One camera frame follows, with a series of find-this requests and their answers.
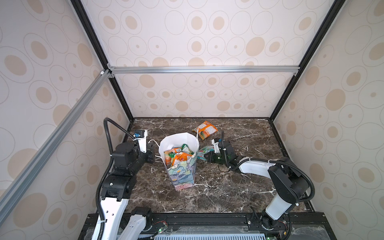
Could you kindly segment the red yellow Fox's fruits packet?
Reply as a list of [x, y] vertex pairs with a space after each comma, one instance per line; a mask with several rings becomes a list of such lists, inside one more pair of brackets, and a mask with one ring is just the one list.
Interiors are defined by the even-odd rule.
[[183, 152], [180, 153], [172, 153], [171, 154], [171, 164], [172, 167], [180, 162], [188, 161], [193, 155], [186, 154]]

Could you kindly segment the large orange snack packet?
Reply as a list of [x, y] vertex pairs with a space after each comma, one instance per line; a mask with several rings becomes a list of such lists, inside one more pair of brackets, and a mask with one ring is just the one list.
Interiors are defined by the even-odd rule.
[[176, 163], [182, 162], [184, 160], [183, 156], [181, 155], [181, 152], [182, 152], [181, 147], [172, 148], [164, 152], [165, 163], [167, 168], [170, 168], [174, 166]]

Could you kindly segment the white paper bag colourful print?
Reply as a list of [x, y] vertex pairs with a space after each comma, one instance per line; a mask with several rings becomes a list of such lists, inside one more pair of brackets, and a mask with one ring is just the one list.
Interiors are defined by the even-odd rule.
[[[167, 168], [165, 163], [164, 152], [172, 148], [181, 147], [187, 144], [194, 152], [193, 156], [185, 162], [180, 162], [173, 167]], [[178, 133], [165, 137], [159, 145], [159, 155], [164, 163], [166, 172], [171, 180], [176, 191], [181, 191], [194, 186], [195, 173], [197, 166], [197, 152], [200, 148], [200, 143], [197, 135], [189, 133]]]

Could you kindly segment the teal red Fox's packet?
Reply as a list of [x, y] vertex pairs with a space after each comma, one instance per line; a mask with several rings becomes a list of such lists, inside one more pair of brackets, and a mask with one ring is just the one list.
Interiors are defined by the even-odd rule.
[[207, 158], [205, 157], [206, 154], [210, 155], [210, 152], [215, 152], [213, 146], [204, 146], [202, 147], [198, 152], [197, 152], [197, 157], [199, 160], [202, 161], [208, 161]]

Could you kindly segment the green tea candy packet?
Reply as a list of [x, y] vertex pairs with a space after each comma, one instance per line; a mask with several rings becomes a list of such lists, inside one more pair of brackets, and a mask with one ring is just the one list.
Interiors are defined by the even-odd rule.
[[182, 152], [190, 155], [194, 154], [194, 152], [189, 148], [187, 144], [182, 145]]

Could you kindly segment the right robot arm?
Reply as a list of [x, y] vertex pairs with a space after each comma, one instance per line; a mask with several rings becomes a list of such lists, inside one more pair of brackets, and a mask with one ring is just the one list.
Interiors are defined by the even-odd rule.
[[279, 219], [296, 205], [310, 201], [315, 196], [313, 181], [290, 158], [264, 160], [237, 155], [231, 143], [224, 140], [224, 134], [213, 139], [212, 145], [205, 153], [199, 151], [208, 163], [224, 165], [232, 172], [271, 179], [277, 194], [260, 216], [254, 213], [254, 218], [267, 230], [273, 229]]

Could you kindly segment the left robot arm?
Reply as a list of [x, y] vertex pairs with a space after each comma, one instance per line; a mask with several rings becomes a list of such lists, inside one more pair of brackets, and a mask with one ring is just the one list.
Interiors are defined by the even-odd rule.
[[[96, 191], [99, 217], [92, 238], [94, 240], [137, 240], [143, 230], [151, 227], [153, 218], [150, 208], [135, 208], [123, 232], [119, 234], [118, 231], [137, 182], [137, 173], [144, 164], [152, 164], [155, 161], [155, 143], [148, 143], [146, 130], [136, 130], [131, 135], [110, 118], [105, 118], [103, 124], [110, 162]], [[123, 131], [132, 141], [113, 147], [110, 125]]]

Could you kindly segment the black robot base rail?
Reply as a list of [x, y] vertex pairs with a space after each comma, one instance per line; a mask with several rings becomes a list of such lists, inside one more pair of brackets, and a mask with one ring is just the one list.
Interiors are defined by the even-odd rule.
[[153, 214], [152, 225], [138, 236], [149, 238], [167, 227], [157, 240], [334, 240], [324, 213], [284, 215], [273, 230], [265, 230], [253, 213]]

